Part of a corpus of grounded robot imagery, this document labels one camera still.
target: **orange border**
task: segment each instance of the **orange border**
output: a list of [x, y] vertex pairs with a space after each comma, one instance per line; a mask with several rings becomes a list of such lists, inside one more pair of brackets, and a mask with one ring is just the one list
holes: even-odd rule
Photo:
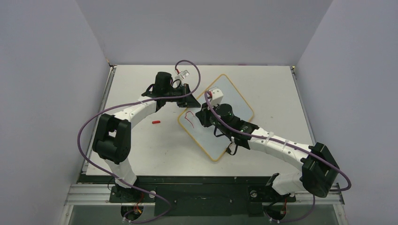
[[[253, 116], [249, 119], [249, 122], [253, 119], [253, 117], [254, 117], [254, 111], [253, 111], [253, 109], [252, 109], [252, 107], [249, 105], [249, 103], [246, 101], [246, 99], [242, 96], [242, 94], [239, 92], [239, 90], [236, 88], [236, 86], [234, 85], [234, 83], [230, 80], [230, 78], [227, 76], [227, 75], [225, 75], [225, 74], [221, 74], [221, 75], [219, 75], [196, 99], [199, 99], [204, 93], [205, 93], [205, 91], [206, 90], [209, 90], [212, 86], [213, 86], [213, 84], [220, 78], [220, 77], [222, 77], [222, 76], [225, 76], [229, 81], [230, 81], [230, 83], [232, 84], [232, 86], [235, 88], [235, 90], [237, 90], [237, 92], [238, 92], [238, 94], [243, 98], [243, 100], [246, 102], [246, 104], [249, 106], [249, 108], [250, 108], [250, 110], [253, 112]], [[218, 159], [216, 159], [216, 160], [214, 160], [213, 158], [211, 158], [211, 156], [207, 153], [207, 151], [196, 141], [196, 139], [188, 132], [188, 130], [187, 129], [185, 129], [185, 127], [181, 124], [181, 122], [180, 122], [180, 117], [187, 111], [188, 109], [186, 108], [178, 117], [177, 117], [177, 122], [178, 122], [178, 124], [180, 124], [180, 126], [185, 130], [185, 132], [195, 141], [195, 143], [206, 153], [206, 155], [207, 156], [209, 156], [209, 158], [213, 161], [213, 162], [217, 162], [218, 160], [220, 160], [220, 158], [221, 158], [221, 156], [225, 153], [225, 151], [227, 150], [227, 149], [225, 149], [224, 150], [224, 152], [220, 155], [220, 157], [218, 157]]]

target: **red line drawing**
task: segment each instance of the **red line drawing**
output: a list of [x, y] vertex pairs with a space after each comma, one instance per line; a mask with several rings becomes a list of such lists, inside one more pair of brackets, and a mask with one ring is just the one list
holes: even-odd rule
[[192, 127], [193, 127], [193, 128], [195, 128], [195, 127], [193, 126], [193, 123], [192, 123], [192, 122], [191, 122], [191, 121], [190, 121], [188, 118], [186, 118], [188, 113], [191, 113], [191, 114], [192, 114], [192, 116], [195, 116], [195, 115], [193, 114], [193, 112], [191, 112], [191, 111], [187, 111], [187, 112], [185, 113], [185, 117], [184, 117], [184, 118], [185, 118], [185, 119], [186, 119], [188, 122], [190, 122], [190, 123], [191, 123], [191, 125], [192, 125]]

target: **robotic arm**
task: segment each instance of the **robotic arm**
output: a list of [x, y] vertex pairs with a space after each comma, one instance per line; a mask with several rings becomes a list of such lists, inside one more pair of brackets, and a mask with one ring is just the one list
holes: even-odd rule
[[[291, 174], [274, 174], [266, 184], [267, 187], [271, 187], [280, 195], [307, 190], [318, 197], [327, 196], [338, 173], [309, 154], [295, 148], [308, 150], [338, 168], [329, 149], [324, 144], [316, 143], [315, 146], [310, 146], [276, 136], [273, 132], [268, 132], [235, 116], [231, 105], [221, 104], [223, 94], [220, 89], [211, 90], [207, 94], [209, 105], [204, 103], [201, 110], [196, 113], [202, 126], [214, 126], [214, 135], [216, 137], [226, 136], [235, 144], [236, 148], [242, 146], [246, 149], [265, 152], [299, 170]], [[216, 118], [209, 106], [219, 118]], [[220, 120], [237, 132], [227, 128]], [[217, 130], [220, 130], [222, 134], [216, 135]]]
[[[174, 88], [171, 74], [158, 72], [155, 83], [151, 84], [138, 99], [138, 102], [144, 103], [130, 106], [113, 115], [100, 116], [92, 149], [105, 160], [112, 172], [125, 182], [134, 184], [137, 180], [129, 161], [126, 160], [131, 149], [131, 129], [148, 115], [159, 111], [166, 102], [176, 102], [177, 106], [184, 108], [200, 107], [200, 103], [193, 95], [145, 102], [150, 98], [178, 97], [190, 93], [189, 85], [182, 83], [185, 76], [187, 76], [187, 71], [183, 71], [176, 77], [179, 84]], [[123, 188], [131, 188], [118, 179], [115, 182]]]

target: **white table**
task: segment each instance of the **white table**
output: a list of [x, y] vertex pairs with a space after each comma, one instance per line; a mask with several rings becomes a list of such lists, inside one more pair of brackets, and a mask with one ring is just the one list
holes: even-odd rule
[[[179, 66], [190, 75], [184, 80], [197, 84], [192, 66]], [[279, 66], [199, 66], [202, 82], [197, 97], [220, 74], [226, 74], [254, 110], [252, 123], [291, 141], [311, 144], [303, 108], [289, 67]], [[174, 66], [118, 65], [109, 90], [106, 108], [135, 102], [155, 81], [157, 72], [174, 74]], [[213, 162], [177, 123], [183, 108], [167, 103], [157, 113], [140, 122], [131, 131], [128, 157], [137, 175], [151, 176], [271, 176], [296, 169], [288, 163], [262, 152], [239, 148], [236, 155], [224, 154]], [[109, 170], [92, 152], [90, 159]], [[92, 165], [87, 175], [107, 175]]]

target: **gray wall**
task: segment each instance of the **gray wall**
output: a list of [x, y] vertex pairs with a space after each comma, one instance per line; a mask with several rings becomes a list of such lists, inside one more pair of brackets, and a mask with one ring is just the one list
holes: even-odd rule
[[396, 0], [334, 0], [297, 65], [315, 138], [352, 179], [353, 225], [397, 224], [397, 12]]
[[0, 30], [1, 224], [58, 224], [109, 66], [74, 0], [2, 1]]
[[112, 64], [295, 65], [331, 0], [77, 0]]

